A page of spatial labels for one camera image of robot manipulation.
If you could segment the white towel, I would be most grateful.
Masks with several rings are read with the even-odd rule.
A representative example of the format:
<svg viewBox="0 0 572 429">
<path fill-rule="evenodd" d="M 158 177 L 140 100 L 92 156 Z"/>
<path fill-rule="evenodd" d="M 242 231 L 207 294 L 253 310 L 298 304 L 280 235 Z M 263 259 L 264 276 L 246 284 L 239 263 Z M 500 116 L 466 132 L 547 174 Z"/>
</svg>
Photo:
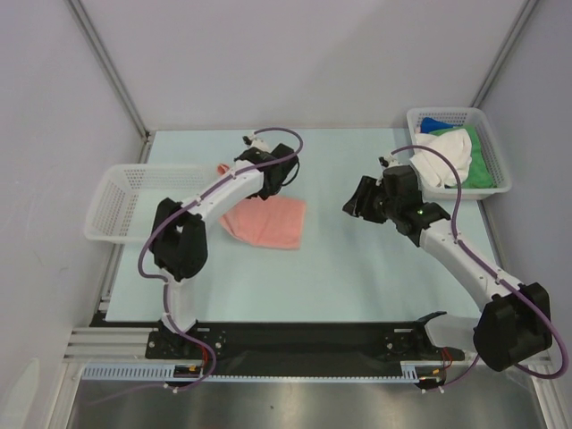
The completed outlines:
<svg viewBox="0 0 572 429">
<path fill-rule="evenodd" d="M 469 175 L 472 162 L 472 140 L 464 129 L 445 130 L 443 134 L 417 133 L 418 146 L 429 147 L 444 156 L 455 168 L 460 183 Z M 425 185 L 434 188 L 456 187 L 458 182 L 449 166 L 431 151 L 416 148 L 410 158 Z"/>
</svg>

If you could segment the pink terry towel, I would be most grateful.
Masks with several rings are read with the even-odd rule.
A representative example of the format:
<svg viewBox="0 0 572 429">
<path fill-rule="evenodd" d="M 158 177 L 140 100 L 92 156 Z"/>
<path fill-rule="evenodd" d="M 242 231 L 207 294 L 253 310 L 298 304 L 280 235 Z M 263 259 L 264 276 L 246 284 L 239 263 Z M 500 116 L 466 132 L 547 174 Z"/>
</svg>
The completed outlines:
<svg viewBox="0 0 572 429">
<path fill-rule="evenodd" d="M 295 198 L 247 198 L 224 214 L 219 223 L 236 240 L 253 247 L 300 248 L 307 204 Z"/>
</svg>

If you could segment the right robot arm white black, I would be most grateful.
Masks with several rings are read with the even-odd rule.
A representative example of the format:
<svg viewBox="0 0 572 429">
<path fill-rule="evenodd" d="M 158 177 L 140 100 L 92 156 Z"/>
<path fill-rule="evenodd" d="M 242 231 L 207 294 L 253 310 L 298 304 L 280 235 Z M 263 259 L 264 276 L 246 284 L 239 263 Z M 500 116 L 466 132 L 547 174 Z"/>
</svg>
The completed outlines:
<svg viewBox="0 0 572 429">
<path fill-rule="evenodd" d="M 500 372 L 549 349 L 550 298 L 539 283 L 524 285 L 487 262 L 454 231 L 451 215 L 425 202 L 415 171 L 400 165 L 379 179 L 364 176 L 343 212 L 371 223 L 394 223 L 396 230 L 435 258 L 467 291 L 480 316 L 428 317 L 411 337 L 414 353 L 434 358 L 444 347 L 475 352 Z"/>
</svg>

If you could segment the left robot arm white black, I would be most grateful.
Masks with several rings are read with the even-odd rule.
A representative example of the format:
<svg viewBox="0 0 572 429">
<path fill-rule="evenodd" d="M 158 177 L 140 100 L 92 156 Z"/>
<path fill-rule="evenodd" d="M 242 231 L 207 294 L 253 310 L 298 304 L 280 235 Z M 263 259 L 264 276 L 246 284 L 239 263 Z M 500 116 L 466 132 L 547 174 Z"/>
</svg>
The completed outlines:
<svg viewBox="0 0 572 429">
<path fill-rule="evenodd" d="M 157 206 L 138 269 L 142 277 L 164 284 L 161 320 L 170 330 L 164 344 L 174 356 L 188 357 L 197 346 L 197 336 L 189 330 L 198 320 L 193 309 L 193 278 L 208 258 L 208 230 L 239 202 L 248 198 L 266 201 L 278 194 L 298 165 L 298 152 L 282 143 L 270 152 L 252 145 L 228 172 L 188 202 L 166 198 Z"/>
</svg>

